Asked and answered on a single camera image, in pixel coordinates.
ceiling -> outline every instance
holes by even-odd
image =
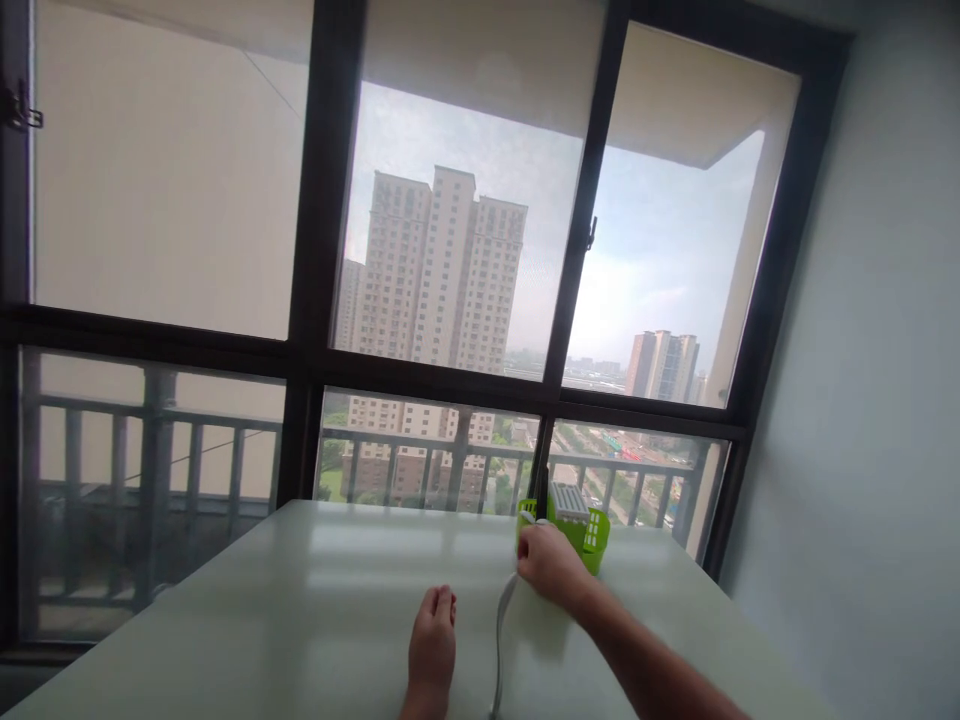
[[[312,0],[61,0],[307,64]],[[583,137],[598,0],[369,0],[364,79]],[[710,167],[792,103],[796,77],[631,23],[608,143]]]

sky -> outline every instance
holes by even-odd
[[[763,134],[708,170],[607,147],[570,338],[573,357],[626,366],[645,330],[693,334],[708,370]],[[372,83],[361,86],[346,257],[364,262],[374,172],[433,184],[471,172],[477,197],[528,207],[508,350],[546,352],[576,192],[581,138]]]

window frame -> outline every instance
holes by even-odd
[[[4,81],[32,82],[31,0],[3,5]],[[0,653],[64,664],[89,644],[20,643],[18,542],[22,488],[21,347],[186,366],[286,383],[277,507],[311,499],[324,388],[462,403],[537,415],[532,475],[546,468],[556,420],[729,441],[705,532],[703,567],[717,580],[730,535],[790,280],[827,142],[851,37],[746,0],[609,0],[590,120],[541,382],[361,355],[331,347],[349,174],[359,108],[366,2],[317,0],[311,29],[299,208],[286,340],[234,335],[31,304],[35,132],[0,130]],[[627,27],[631,21],[780,68],[801,78],[735,372],[725,408],[608,395],[562,386],[566,351]],[[320,292],[317,288],[327,288]]]

high-rise building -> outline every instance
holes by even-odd
[[[357,309],[364,284],[364,265],[344,260],[340,269],[340,289],[337,294],[337,322],[333,346],[338,350],[356,350]]]
[[[627,367],[627,394],[686,402],[699,352],[696,335],[671,335],[667,330],[637,335]]]
[[[687,402],[691,405],[701,405],[706,391],[707,373],[701,370],[694,376],[693,382],[690,383],[690,394],[687,395]]]
[[[376,173],[358,352],[500,373],[527,208],[441,166],[433,188]]]
[[[365,272],[351,349],[488,373],[503,371],[527,208],[480,196],[470,173],[436,166],[433,187],[377,172]],[[448,408],[351,397],[351,428],[452,440],[459,413]],[[474,413],[469,442],[488,443],[494,416]],[[386,488],[390,445],[364,443],[354,497]],[[400,446],[391,503],[418,495],[427,451]],[[429,498],[443,502],[451,454],[430,466]],[[353,448],[344,454],[344,490]],[[476,508],[484,460],[467,457],[459,504]]]

table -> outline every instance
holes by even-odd
[[[393,718],[414,614],[446,582],[448,717],[485,719],[513,548],[513,518],[290,503],[7,717]],[[753,718],[832,717],[668,533],[614,528],[601,578]],[[508,720],[633,717],[586,634],[523,582],[504,647]]]

